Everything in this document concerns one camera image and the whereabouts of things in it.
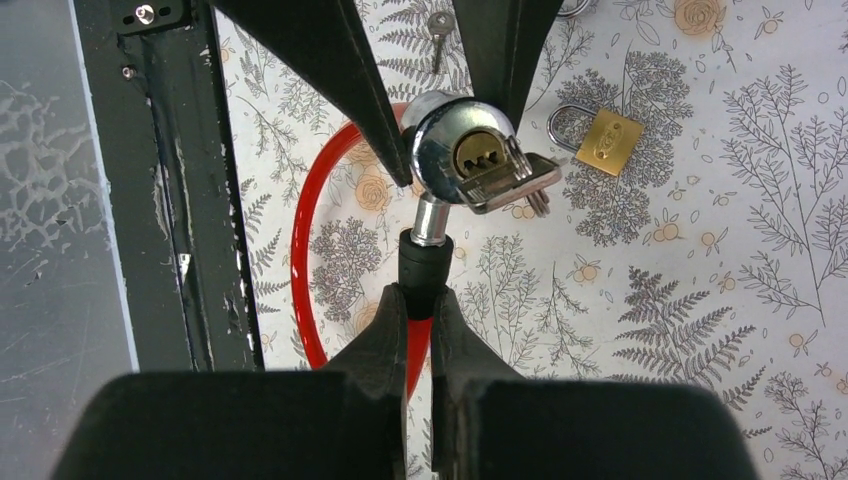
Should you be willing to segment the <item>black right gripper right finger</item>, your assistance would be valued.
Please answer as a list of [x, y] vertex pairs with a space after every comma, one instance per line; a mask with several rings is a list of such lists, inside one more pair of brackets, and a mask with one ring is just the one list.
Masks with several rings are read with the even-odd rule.
[[432, 468], [442, 479], [753, 479], [730, 412], [679, 384], [526, 378], [434, 303]]

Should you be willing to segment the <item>small brass padlock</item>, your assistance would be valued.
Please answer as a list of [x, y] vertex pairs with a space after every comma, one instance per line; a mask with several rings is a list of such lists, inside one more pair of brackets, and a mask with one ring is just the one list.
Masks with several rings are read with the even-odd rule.
[[592, 0], [564, 1], [556, 17], [562, 20], [572, 20], [580, 16], [592, 3]]

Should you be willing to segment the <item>large brass padlock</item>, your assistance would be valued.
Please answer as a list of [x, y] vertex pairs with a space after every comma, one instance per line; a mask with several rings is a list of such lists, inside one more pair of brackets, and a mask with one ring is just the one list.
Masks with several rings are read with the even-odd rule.
[[[563, 132], [567, 120], [577, 117], [591, 120], [579, 144]], [[579, 162], [618, 177], [631, 158], [644, 126], [607, 109], [594, 111], [577, 104], [566, 104], [550, 114], [546, 131], [557, 147], [572, 153]]]

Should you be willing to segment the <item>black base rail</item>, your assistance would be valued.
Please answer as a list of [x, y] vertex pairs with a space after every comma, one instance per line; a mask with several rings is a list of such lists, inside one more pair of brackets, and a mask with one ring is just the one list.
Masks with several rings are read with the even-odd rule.
[[259, 371], [218, 33], [203, 1], [74, 1], [142, 371]]

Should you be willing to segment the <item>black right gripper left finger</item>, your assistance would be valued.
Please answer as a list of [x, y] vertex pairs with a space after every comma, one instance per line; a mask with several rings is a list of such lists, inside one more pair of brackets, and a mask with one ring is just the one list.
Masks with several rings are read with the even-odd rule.
[[407, 311], [374, 320], [316, 370], [147, 372], [84, 409], [55, 479], [402, 479]]

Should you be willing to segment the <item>floral patterned mat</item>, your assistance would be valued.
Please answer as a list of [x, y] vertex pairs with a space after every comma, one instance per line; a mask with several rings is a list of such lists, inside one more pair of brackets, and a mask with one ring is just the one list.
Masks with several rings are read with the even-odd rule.
[[[356, 1], [387, 93], [469, 94], [458, 30], [438, 73], [427, 21], [451, 1]], [[343, 115], [216, 12], [268, 369], [306, 369], [290, 289], [294, 209]], [[644, 131], [619, 176], [573, 159], [607, 109]], [[847, 1], [593, 1], [557, 21], [519, 130], [566, 161], [547, 189], [452, 208], [449, 285], [526, 376], [670, 380], [716, 392], [763, 479], [847, 479]], [[420, 185], [366, 143], [317, 204], [309, 283], [324, 351], [372, 321]]]

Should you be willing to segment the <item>small silver key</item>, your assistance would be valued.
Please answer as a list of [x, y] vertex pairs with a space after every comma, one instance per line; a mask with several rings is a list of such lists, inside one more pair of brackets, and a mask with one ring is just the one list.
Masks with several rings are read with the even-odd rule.
[[454, 31], [456, 20], [452, 13], [436, 11], [427, 20], [427, 28], [433, 44], [431, 72], [438, 74], [441, 67], [441, 57], [446, 39]]

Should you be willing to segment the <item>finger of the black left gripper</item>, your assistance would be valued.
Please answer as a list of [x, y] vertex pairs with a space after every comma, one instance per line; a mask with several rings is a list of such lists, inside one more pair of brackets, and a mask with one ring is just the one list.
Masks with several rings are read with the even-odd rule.
[[454, 0], [474, 97], [517, 129], [559, 0]]
[[398, 186], [412, 183], [400, 128], [353, 1], [211, 5], [353, 122]]

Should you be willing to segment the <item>red cable lock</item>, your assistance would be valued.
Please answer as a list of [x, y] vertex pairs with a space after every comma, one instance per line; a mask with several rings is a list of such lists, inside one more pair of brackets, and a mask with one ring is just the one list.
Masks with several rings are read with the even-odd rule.
[[415, 389], [425, 357], [431, 354], [434, 303], [443, 290], [450, 289], [449, 212], [454, 206], [469, 208], [458, 193], [469, 175], [462, 161], [495, 150], [495, 137], [517, 139], [517, 130], [497, 108], [441, 91], [416, 98], [397, 124], [405, 140], [405, 159], [423, 192], [412, 227], [399, 237], [396, 281], [383, 290], [373, 323], [333, 357], [325, 354], [315, 327], [307, 279], [308, 246], [326, 178], [359, 137], [354, 125], [331, 139], [308, 174], [291, 244], [296, 321], [310, 364], [340, 384], [346, 395], [373, 404], [404, 403]]

